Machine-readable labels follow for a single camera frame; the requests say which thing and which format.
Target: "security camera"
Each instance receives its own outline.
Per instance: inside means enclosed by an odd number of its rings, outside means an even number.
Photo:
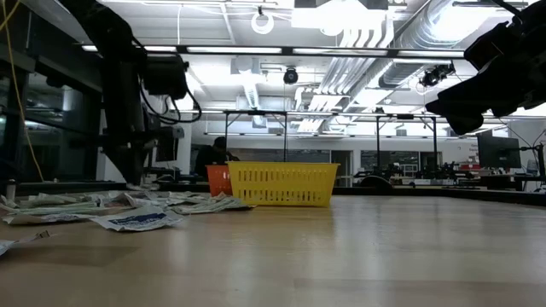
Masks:
[[[284,83],[285,84],[295,84],[298,82],[298,73],[296,72],[296,68],[289,67],[287,68],[287,72],[284,74]]]

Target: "basket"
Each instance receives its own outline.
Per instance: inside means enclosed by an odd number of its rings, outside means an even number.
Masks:
[[[227,165],[207,165],[208,184],[211,188],[211,196],[218,196],[220,193],[232,195],[231,181],[229,180],[229,167]]]
[[[228,162],[233,195],[250,206],[329,206],[337,164]]]

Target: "orange basket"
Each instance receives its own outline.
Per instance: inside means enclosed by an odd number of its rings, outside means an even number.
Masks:
[[[211,188],[211,196],[218,196],[224,192],[226,195],[233,195],[229,167],[227,165],[207,165],[208,184]]]

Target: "table surface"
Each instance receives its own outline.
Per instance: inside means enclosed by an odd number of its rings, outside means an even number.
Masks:
[[[0,257],[0,306],[546,305],[546,211],[433,197],[334,197],[121,234],[94,223]]]

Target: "ceiling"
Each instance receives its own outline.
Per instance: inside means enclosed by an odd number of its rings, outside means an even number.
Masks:
[[[268,34],[258,34],[251,27],[251,19],[256,8],[234,8],[224,6],[194,5],[144,5],[136,3],[104,3],[123,17],[132,27],[134,35],[145,45],[186,44],[186,45],[248,45],[248,46],[339,46],[341,35],[327,36],[318,29],[294,28],[290,14],[293,1],[278,1],[277,9],[267,10],[276,16],[274,26]],[[53,25],[62,29],[80,43],[92,43],[78,22],[56,0],[22,0],[34,12]],[[394,30],[417,11],[426,0],[406,0],[407,8],[392,13]],[[464,49],[479,35],[490,30],[498,22],[508,20],[509,15],[499,11],[489,18],[468,38],[455,48]],[[205,108],[234,107],[238,96],[245,90],[237,76],[231,74],[230,55],[186,55],[190,63],[189,75],[195,82],[195,96]],[[258,56],[261,66],[261,79],[257,83],[260,96],[294,98],[298,87],[306,84],[320,84],[327,73],[333,58],[328,57],[282,57]],[[437,94],[453,84],[471,78],[476,71],[465,61],[456,61],[457,76],[451,76],[439,87],[423,94],[423,89],[412,78],[388,96],[389,108],[399,113],[402,110],[419,110],[424,103],[436,99]],[[299,84],[285,85],[282,76],[286,67],[296,67]]]

